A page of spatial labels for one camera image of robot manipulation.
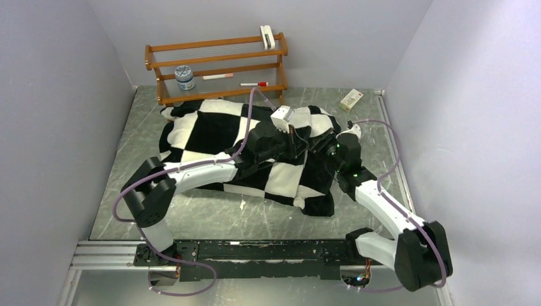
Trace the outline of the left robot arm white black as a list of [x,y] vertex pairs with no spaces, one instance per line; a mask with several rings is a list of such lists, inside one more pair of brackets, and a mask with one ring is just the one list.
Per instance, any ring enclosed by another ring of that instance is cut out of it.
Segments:
[[175,242],[165,221],[172,198],[191,189],[210,189],[293,202],[306,161],[312,129],[280,129],[259,122],[233,147],[180,163],[147,159],[123,186],[120,199],[154,252],[171,256]]

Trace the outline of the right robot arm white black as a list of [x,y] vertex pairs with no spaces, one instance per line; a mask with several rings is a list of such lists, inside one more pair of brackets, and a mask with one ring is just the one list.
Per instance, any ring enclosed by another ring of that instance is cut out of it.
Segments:
[[309,152],[335,173],[342,192],[368,209],[392,235],[355,230],[346,236],[351,254],[391,269],[408,291],[444,285],[453,272],[444,227],[423,220],[386,193],[362,164],[359,138],[353,130],[339,134],[328,130],[309,142]]

